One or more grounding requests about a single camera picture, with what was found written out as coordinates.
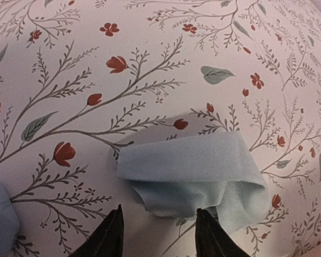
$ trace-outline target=blue fabric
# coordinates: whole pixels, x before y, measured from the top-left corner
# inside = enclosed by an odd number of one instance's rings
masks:
[[[0,257],[8,256],[18,231],[18,217],[4,186],[0,183]]]
[[[146,210],[160,217],[218,214],[232,233],[262,221],[271,200],[266,182],[239,132],[180,138],[123,148],[118,176]]]

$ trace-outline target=light blue cloth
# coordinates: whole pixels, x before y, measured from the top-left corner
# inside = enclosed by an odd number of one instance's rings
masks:
[[[4,186],[0,183],[0,257],[8,256],[18,231],[18,217]]]
[[[160,217],[218,214],[232,233],[262,221],[271,200],[266,182],[239,132],[216,133],[123,148],[118,176],[146,210]]]

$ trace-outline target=floral pattern fabric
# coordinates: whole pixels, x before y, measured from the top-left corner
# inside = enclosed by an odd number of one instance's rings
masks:
[[[232,238],[252,257],[319,245],[309,0],[0,0],[0,180],[22,226],[11,256],[68,256],[121,203],[126,257],[194,257],[195,223],[148,214],[116,161],[133,144],[229,131],[273,196]]]

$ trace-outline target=floral tablecloth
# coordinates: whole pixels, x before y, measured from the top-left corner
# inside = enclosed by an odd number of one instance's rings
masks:
[[[273,199],[232,238],[256,257],[320,244],[321,14],[309,0],[0,0],[12,256],[68,256],[122,203],[124,256],[194,257],[193,221],[144,211],[116,177],[119,151],[236,130]]]

